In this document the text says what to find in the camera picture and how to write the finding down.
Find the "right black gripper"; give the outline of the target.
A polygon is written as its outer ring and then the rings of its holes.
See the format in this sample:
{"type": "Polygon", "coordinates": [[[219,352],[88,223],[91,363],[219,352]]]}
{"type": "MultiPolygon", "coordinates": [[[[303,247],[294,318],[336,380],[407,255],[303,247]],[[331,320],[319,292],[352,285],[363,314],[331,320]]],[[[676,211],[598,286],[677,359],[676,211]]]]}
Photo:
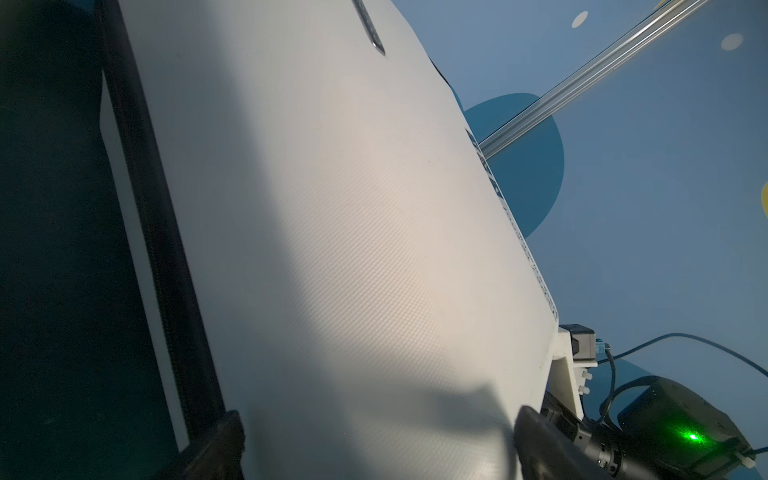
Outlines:
{"type": "Polygon", "coordinates": [[[578,417],[551,392],[545,393],[542,415],[592,464],[614,479],[633,479],[629,443],[616,429],[592,420],[587,414],[578,417]]]}

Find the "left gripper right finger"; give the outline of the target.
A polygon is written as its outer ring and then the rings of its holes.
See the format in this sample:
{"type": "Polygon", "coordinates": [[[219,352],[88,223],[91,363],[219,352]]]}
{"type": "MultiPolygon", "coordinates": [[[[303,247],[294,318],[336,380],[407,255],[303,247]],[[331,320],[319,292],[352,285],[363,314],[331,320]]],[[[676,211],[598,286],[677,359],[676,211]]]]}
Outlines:
{"type": "Polygon", "coordinates": [[[591,462],[538,411],[529,406],[522,406],[517,414],[514,447],[525,480],[609,478],[596,462],[591,462]]]}

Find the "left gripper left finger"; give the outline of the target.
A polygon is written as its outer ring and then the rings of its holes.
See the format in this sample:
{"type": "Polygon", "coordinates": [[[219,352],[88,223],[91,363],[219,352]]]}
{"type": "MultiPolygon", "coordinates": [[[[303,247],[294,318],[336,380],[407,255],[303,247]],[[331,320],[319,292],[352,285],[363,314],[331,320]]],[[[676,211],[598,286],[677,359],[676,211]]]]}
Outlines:
{"type": "Polygon", "coordinates": [[[154,476],[155,480],[243,479],[244,427],[237,411],[226,412],[154,476]]]}

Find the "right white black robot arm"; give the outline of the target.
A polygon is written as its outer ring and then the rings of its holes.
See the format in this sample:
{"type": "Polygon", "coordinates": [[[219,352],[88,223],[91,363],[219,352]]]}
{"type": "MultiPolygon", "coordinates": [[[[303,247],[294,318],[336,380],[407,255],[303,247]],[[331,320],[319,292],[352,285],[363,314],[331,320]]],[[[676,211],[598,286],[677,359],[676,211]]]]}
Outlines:
{"type": "Polygon", "coordinates": [[[763,452],[723,411],[659,376],[615,388],[596,420],[577,419],[550,393],[541,413],[613,479],[723,479],[763,452]]]}

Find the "white hard-shell suitcase black lining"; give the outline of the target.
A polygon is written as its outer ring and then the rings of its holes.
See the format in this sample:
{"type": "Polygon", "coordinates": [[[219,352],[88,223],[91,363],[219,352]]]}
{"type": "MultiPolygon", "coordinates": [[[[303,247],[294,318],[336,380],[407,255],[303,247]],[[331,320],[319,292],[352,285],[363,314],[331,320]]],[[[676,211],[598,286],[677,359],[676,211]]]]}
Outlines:
{"type": "Polygon", "coordinates": [[[99,1],[101,134],[179,443],[248,479],[517,479],[558,314],[390,1],[99,1]]]}

